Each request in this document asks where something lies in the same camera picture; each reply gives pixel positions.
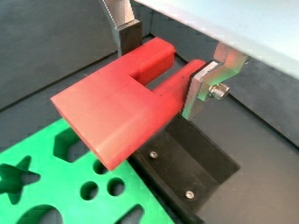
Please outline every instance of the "star-shaped hole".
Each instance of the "star-shaped hole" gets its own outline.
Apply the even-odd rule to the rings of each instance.
[[[32,184],[40,179],[40,174],[29,171],[32,157],[25,157],[17,166],[0,164],[0,194],[6,193],[8,198],[14,205],[22,195],[24,186]]]

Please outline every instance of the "gray surface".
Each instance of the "gray surface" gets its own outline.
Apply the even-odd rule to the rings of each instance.
[[[47,87],[43,91],[26,97],[22,101],[14,104],[10,108],[0,112],[0,152],[4,151],[9,146],[24,140],[32,133],[44,128],[52,122],[61,118],[56,108],[52,105],[51,97],[56,95],[64,88],[71,86],[87,75],[99,70],[107,63],[112,62],[117,58],[117,54],[112,54],[104,58],[97,64],[84,68],[73,75],[63,79]],[[180,67],[183,62],[177,59],[175,66],[169,71],[159,77],[159,79],[148,86],[153,88],[164,79],[169,76]],[[85,152],[84,144],[76,145],[76,150],[69,154],[69,159],[77,157],[77,153],[81,155]],[[165,206],[168,214],[175,218],[175,223],[180,223],[175,214]],[[136,223],[139,219],[140,211],[125,218],[124,223]],[[51,210],[40,220],[40,224],[61,224],[61,215],[57,210]]]
[[[151,33],[169,41],[187,60],[211,60],[217,41],[187,25],[153,12]],[[229,92],[299,146],[299,80],[252,59],[229,79]]]
[[[96,0],[0,3],[0,108],[116,50]]]
[[[251,59],[225,83],[237,100],[299,146],[299,80]]]
[[[75,73],[0,113],[1,151],[60,118],[49,98],[116,57]],[[181,65],[176,60],[171,73]],[[159,77],[149,88],[167,76]],[[209,100],[195,122],[240,165],[199,211],[207,224],[297,223],[297,149],[229,98],[223,102]],[[59,221],[55,212],[43,219],[43,223]]]
[[[177,54],[187,60],[211,60],[217,40],[153,11],[151,33],[175,45]]]
[[[299,1],[136,0],[299,79]]]
[[[240,165],[199,211],[207,224],[297,223],[297,148],[231,98],[193,121]]]

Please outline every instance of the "black mounting bracket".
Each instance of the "black mounting bracket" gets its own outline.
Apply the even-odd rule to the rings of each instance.
[[[195,213],[239,170],[229,156],[180,115],[129,162],[184,223],[203,223]]]

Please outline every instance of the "metal bracket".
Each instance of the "metal bracket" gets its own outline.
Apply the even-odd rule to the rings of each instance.
[[[219,42],[213,60],[191,77],[189,90],[183,106],[181,116],[189,121],[203,108],[208,97],[219,101],[228,94],[229,88],[221,84],[236,75],[248,60],[248,56],[236,49]]]
[[[135,19],[129,0],[99,0],[112,28],[117,56],[141,45],[143,24]]]
[[[181,223],[203,223],[196,216],[204,202],[239,165],[180,115],[129,158],[141,179],[163,197]]]

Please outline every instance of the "white panel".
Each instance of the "white panel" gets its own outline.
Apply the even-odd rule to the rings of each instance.
[[[297,0],[136,1],[299,79]]]

